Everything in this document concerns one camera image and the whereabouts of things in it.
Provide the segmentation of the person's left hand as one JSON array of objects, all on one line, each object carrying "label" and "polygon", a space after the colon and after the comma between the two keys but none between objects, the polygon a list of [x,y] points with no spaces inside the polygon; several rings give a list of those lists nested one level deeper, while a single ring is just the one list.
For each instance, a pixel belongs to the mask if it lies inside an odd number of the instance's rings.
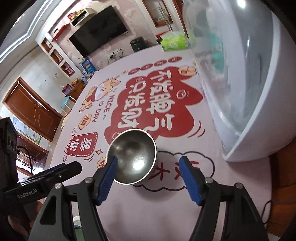
[{"label": "person's left hand", "polygon": [[10,226],[27,240],[42,206],[43,203],[40,200],[25,205],[17,204],[12,213],[8,215]]}]

